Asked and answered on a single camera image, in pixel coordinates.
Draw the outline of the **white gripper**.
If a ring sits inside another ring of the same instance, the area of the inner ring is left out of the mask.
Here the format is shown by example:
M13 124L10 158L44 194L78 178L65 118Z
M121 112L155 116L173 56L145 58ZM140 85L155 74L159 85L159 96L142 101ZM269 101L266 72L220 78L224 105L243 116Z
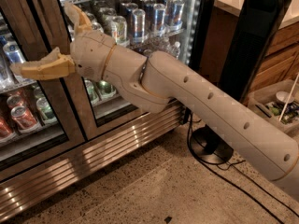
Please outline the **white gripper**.
M10 70L15 75L34 80L51 80L67 77L77 71L87 79L101 79L107 57L116 46L115 40L93 30L90 19L76 5L65 3L64 12L73 22L74 32L77 34L70 44L71 56L64 55L59 48L55 48L39 61L12 64Z

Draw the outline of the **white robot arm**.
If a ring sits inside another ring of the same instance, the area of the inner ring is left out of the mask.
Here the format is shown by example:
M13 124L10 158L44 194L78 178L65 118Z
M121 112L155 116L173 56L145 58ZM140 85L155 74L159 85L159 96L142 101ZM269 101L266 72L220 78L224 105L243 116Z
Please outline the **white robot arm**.
M150 113L163 111L172 98L195 113L261 175L299 201L298 143L170 54L149 57L120 46L92 28L84 12L66 3L75 25L70 53L54 49L39 61L14 63L11 71L34 80L78 73L112 84L123 99Z

